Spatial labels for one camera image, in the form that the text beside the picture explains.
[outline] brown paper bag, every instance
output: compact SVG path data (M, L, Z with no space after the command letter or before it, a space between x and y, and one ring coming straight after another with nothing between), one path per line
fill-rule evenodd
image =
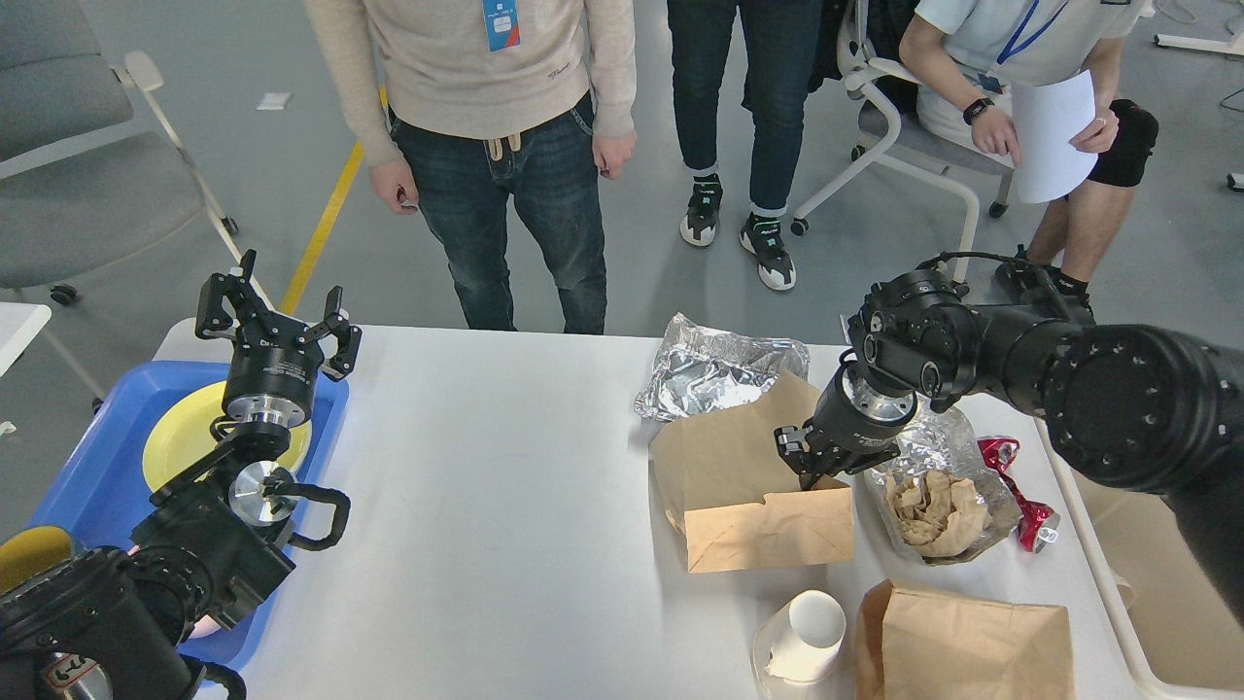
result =
M856 625L856 700L967 698L1072 700L1067 609L893 581L865 594Z
M820 392L784 373L745 407L677 420L652 441L666 517L687 536L687 571L826 564L855 555L851 490L814 491L778 456L774 429L804 425Z

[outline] hand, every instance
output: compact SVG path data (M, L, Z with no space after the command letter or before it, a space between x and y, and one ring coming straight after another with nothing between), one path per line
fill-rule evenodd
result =
M626 136L592 136L592 159L601 175L608 179L622 177L622 165L634 154L636 133Z
M419 190L414 187L414 175L404 158L372 165L368 174L372 178L372 191L394 214L413 214L419 210Z
M1024 153L1019 148L1019 137L1015 136L1015 123L1010 114L998 107L988 107L980 112L972 122L972 142L982 153L996 153L998 155L1011 157L1011 162L1018 168Z
M1118 117L1110 107L1097 107L1097 118L1088 123L1070 143L1085 153L1105 153L1118 136Z

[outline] jeans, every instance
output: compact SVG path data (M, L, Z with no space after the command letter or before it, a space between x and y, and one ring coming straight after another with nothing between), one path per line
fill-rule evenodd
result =
M804 140L822 0L667 0L673 37L674 124L683 163L717 164L717 104L738 9L748 47L751 201L784 210Z
M394 121L419 209L445 249L454 291L473 328L515 329L505 261L506 203L531 231L552 272L566 332L605 332L605 229L592 162L592 101L521 133L515 150Z

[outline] red wrapper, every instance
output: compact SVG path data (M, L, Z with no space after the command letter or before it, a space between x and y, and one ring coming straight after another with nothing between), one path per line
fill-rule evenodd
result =
M1025 552L1040 552L1046 545L1059 540L1059 513L1050 506L1037 501L1029 501L1020 494L1015 480L1006 475L1019 454L1019 441L1013 438L983 438L977 441L980 448L980 456L985 460L985 466L996 471L1003 484L1015 496L1019 510L1024 515L1016 528L1020 547Z

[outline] blue tray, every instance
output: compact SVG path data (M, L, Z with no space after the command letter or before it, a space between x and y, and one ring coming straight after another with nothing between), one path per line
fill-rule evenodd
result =
M228 373L226 364L174 362L147 363L127 373L100 408L30 526L60 526L86 547L133 547L129 532L153 510L142 469L147 436L174 404L224 382ZM348 398L346 383L323 378L316 383L311 445L299 470L299 481L313 484L323 470L341 433ZM241 668L255 653L276 593L234 629L192 639L178 650L204 661Z

